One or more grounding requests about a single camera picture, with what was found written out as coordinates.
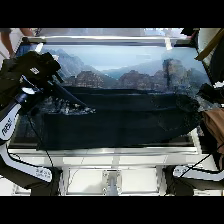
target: folded black garment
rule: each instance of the folded black garment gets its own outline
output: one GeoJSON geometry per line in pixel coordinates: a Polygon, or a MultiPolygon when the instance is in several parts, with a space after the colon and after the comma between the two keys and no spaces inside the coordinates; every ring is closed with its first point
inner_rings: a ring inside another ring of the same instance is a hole
{"type": "MultiPolygon", "coordinates": [[[[161,142],[189,133],[201,121],[198,102],[186,95],[120,94],[110,96],[113,102],[108,101],[107,106],[104,103],[109,96],[87,95],[88,103],[98,108],[96,113],[43,114],[43,145],[39,149],[128,147],[161,142]]],[[[79,99],[88,105],[84,98],[79,99]]]]}

